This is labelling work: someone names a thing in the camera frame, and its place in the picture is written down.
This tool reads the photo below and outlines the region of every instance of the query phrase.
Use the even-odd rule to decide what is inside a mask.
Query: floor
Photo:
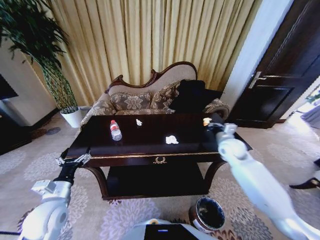
[[[238,128],[237,132],[253,147],[251,154],[262,162],[289,192],[297,213],[320,229],[320,190],[294,190],[319,168],[319,132],[310,129],[294,114],[286,123],[270,129]],[[30,188],[37,180],[54,179],[59,167],[54,161],[75,138],[71,128],[56,114],[33,133],[34,140],[0,156],[0,231],[17,231],[23,215],[40,203]],[[201,164],[204,172],[207,163]],[[226,214],[224,228],[212,235],[220,240],[282,240],[284,237],[248,200],[227,164],[216,173],[209,196]],[[188,210],[200,196],[101,200],[94,176],[85,169],[75,174],[71,190],[70,216],[60,240],[117,240],[134,224],[151,218],[188,223]],[[0,240],[15,236],[0,235]]]

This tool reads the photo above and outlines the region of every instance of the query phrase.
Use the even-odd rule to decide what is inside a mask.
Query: plastic bottle
[[[110,130],[111,130],[111,136],[113,140],[119,141],[122,139],[120,128],[115,120],[111,120]]]

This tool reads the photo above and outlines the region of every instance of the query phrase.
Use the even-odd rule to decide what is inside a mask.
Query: door
[[[319,13],[319,0],[293,2],[229,122],[271,128],[320,75]]]

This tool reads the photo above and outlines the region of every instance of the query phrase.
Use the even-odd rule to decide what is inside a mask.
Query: green leaves
[[[64,51],[58,45],[66,43],[66,34],[61,27],[46,16],[44,0],[0,0],[0,47],[2,39],[10,39],[12,58],[20,50],[37,61],[44,74],[49,92],[63,113],[78,109],[70,84],[61,72],[57,58]]]
[[[64,51],[58,43],[68,43],[66,34],[42,5],[50,8],[44,0],[0,0],[0,46],[3,38],[9,38],[13,56],[18,49],[40,65],[49,60],[61,67],[57,55]]]

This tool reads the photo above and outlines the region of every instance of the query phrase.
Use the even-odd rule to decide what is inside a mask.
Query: sofa
[[[197,77],[196,67],[187,61],[176,62],[161,72],[152,69],[150,80],[140,86],[126,83],[123,75],[120,75],[93,104],[83,118],[81,126],[84,126],[91,116],[174,114],[175,111],[169,106],[179,95],[180,82],[196,80]],[[218,113],[225,120],[230,108],[216,98],[203,112]]]

